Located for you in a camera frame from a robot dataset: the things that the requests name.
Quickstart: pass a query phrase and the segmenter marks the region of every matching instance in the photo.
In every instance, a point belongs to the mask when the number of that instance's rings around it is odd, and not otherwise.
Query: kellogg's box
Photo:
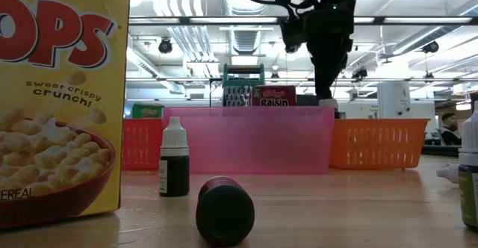
[[[296,106],[295,86],[255,86],[252,88],[252,106]]]
[[[128,0],[0,0],[0,229],[120,203]]]

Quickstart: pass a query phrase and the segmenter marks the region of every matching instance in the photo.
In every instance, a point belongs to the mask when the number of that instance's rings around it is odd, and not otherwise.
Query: pink plastic bin
[[[334,127],[331,108],[165,108],[181,117],[190,172],[208,174],[323,174]]]

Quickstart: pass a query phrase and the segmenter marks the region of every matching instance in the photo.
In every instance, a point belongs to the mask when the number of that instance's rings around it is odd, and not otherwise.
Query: security camera
[[[438,45],[437,42],[433,41],[426,46],[424,46],[421,51],[425,52],[425,54],[428,53],[436,53],[440,49],[440,46]]]
[[[159,44],[158,50],[162,54],[169,54],[173,50],[173,45],[171,44],[171,38],[169,37],[161,38],[161,43]]]

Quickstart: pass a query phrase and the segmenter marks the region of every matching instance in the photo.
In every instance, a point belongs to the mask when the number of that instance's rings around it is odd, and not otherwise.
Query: tabletop
[[[462,224],[459,189],[435,171],[456,159],[423,156],[414,170],[343,171],[324,176],[231,176],[255,203],[240,247],[478,247]],[[160,198],[156,172],[123,172],[122,207],[0,234],[0,247],[207,247],[196,230],[201,186]]]

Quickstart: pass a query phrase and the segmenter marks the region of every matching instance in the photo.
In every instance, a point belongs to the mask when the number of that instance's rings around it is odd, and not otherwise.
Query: dropper bottle
[[[186,196],[189,193],[189,147],[186,130],[179,117],[170,117],[163,130],[159,161],[160,196]]]

